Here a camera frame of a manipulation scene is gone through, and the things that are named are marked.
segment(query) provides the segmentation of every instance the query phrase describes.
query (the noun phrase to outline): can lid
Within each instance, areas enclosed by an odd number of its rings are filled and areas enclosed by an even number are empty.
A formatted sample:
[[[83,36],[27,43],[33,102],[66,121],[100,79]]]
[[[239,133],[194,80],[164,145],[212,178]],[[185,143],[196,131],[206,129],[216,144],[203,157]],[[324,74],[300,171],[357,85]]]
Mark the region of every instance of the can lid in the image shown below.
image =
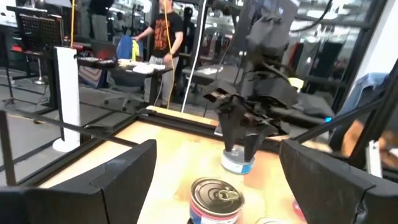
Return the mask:
[[[287,224],[287,222],[276,218],[260,218],[256,224]]]
[[[243,196],[229,183],[218,179],[199,179],[192,186],[193,199],[204,209],[229,214],[238,211]]]

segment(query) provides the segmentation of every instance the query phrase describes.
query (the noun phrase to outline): blue label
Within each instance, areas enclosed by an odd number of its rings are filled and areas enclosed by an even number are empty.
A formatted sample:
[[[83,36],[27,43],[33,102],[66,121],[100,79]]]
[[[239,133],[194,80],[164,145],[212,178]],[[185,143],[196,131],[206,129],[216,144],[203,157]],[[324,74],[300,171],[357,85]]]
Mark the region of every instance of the blue label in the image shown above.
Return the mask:
[[[192,210],[191,207],[189,208],[189,213],[190,213],[191,220],[192,220],[193,224],[200,224],[201,217],[199,217],[199,216]]]
[[[242,174],[248,174],[248,173],[250,173],[252,167],[253,167],[253,164],[243,165],[243,167],[242,167]]]

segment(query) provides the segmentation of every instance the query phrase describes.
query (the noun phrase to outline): yellow bag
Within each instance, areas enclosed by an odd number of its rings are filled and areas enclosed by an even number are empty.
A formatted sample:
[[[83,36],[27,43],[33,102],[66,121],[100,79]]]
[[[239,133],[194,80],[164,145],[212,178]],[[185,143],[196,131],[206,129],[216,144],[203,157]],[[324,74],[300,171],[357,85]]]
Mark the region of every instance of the yellow bag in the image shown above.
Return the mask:
[[[135,40],[132,40],[131,60],[136,61],[137,56],[139,56],[139,45]]]

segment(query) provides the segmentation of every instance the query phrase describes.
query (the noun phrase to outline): black panel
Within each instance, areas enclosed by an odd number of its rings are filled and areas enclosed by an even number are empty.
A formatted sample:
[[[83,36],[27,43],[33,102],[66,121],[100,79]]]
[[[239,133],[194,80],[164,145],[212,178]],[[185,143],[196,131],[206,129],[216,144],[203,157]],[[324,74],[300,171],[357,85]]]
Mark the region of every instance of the black panel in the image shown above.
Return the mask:
[[[0,189],[1,223],[137,223],[155,163],[156,141],[148,140],[51,189]]]
[[[397,184],[292,140],[279,158],[308,224],[398,222]]]

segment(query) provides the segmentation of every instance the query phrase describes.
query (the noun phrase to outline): metal rod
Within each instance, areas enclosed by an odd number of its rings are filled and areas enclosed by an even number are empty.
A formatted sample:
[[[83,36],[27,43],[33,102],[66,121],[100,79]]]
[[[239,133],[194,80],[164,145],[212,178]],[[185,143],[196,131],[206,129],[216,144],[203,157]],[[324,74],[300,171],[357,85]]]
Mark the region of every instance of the metal rod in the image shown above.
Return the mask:
[[[5,111],[0,111],[0,140],[2,159],[4,161],[4,168],[6,171],[6,182],[8,186],[15,186],[17,185],[17,180],[15,178],[14,161],[12,160],[7,114]]]
[[[58,126],[58,127],[67,128],[67,129],[70,129],[72,131],[76,131],[76,132],[79,132],[79,133],[91,135],[91,136],[94,136],[96,138],[99,138],[99,139],[102,139],[102,140],[105,140],[105,141],[111,141],[111,142],[114,142],[116,144],[121,144],[123,146],[134,147],[134,146],[137,145],[136,143],[128,141],[128,140],[125,140],[125,139],[117,138],[117,137],[114,137],[114,136],[111,136],[111,135],[104,135],[104,134],[101,134],[101,133],[96,132],[96,131],[90,131],[88,129],[85,129],[85,128],[82,128],[82,127],[79,127],[79,126],[75,126],[75,125],[72,125],[72,124],[68,124],[68,123],[64,123],[64,122],[61,122],[61,121],[57,121],[57,120],[54,120],[54,119],[51,119],[51,118],[48,118],[48,117],[45,117],[45,116],[37,115],[37,114],[34,114],[34,113],[30,113],[30,112],[26,112],[26,111],[22,111],[22,110],[18,110],[18,109],[11,109],[11,108],[3,108],[3,110],[8,112],[8,113],[18,114],[18,115],[25,116],[25,117],[30,118],[30,119],[37,120],[37,121],[44,121],[44,122],[46,122],[48,124],[52,124],[52,125],[55,125],[55,126]]]
[[[386,80],[386,90],[379,108],[374,110],[366,121],[365,127],[349,157],[348,164],[363,169],[366,165],[365,149],[369,141],[378,141],[397,106],[398,102],[398,60]]]
[[[314,127],[312,129],[309,129],[308,131],[304,132],[303,134],[296,136],[294,138],[290,138],[291,140],[298,141],[299,143],[303,143],[305,141],[311,140],[320,134],[323,134],[326,131],[329,131],[333,128],[336,128],[337,126],[350,122],[357,118],[358,116],[361,116],[363,114],[366,114],[375,108],[377,108],[381,104],[382,99],[375,100],[371,103],[368,103],[367,105],[361,106],[359,108],[356,108],[353,111],[350,111],[349,113],[346,113],[342,116],[337,116],[335,119],[332,121],[319,125],[317,127]]]
[[[7,76],[7,84],[8,84],[8,91],[10,94],[9,103],[14,104],[14,94],[12,92],[12,84],[11,84],[11,77],[9,72],[9,61],[8,61],[8,49],[7,49],[7,42],[6,42],[6,35],[3,32],[0,32],[1,35],[1,47],[4,54],[4,65],[6,67],[6,76]]]

